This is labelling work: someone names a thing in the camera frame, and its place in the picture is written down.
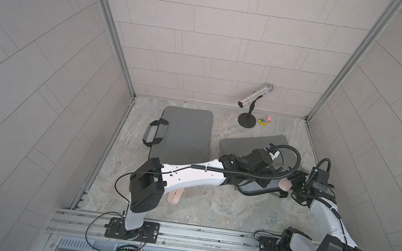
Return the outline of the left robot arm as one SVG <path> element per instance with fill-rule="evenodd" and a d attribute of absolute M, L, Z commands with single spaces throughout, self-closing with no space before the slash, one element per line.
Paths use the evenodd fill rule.
<path fill-rule="evenodd" d="M 158 158 L 149 159 L 131 174 L 129 206 L 123 220 L 126 234 L 138 235 L 145 215 L 155 209 L 162 195 L 195 186 L 232 185 L 245 187 L 257 184 L 267 188 L 272 181 L 285 178 L 282 168 L 275 169 L 273 159 L 279 152 L 256 149 L 248 156 L 224 155 L 200 164 L 162 164 Z"/>

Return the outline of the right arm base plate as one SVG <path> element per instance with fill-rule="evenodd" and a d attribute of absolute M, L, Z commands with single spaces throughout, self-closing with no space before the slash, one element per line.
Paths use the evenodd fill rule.
<path fill-rule="evenodd" d="M 269 236 L 260 236 L 258 238 L 259 251 L 280 251 L 278 244 L 278 239 L 270 238 Z"/>

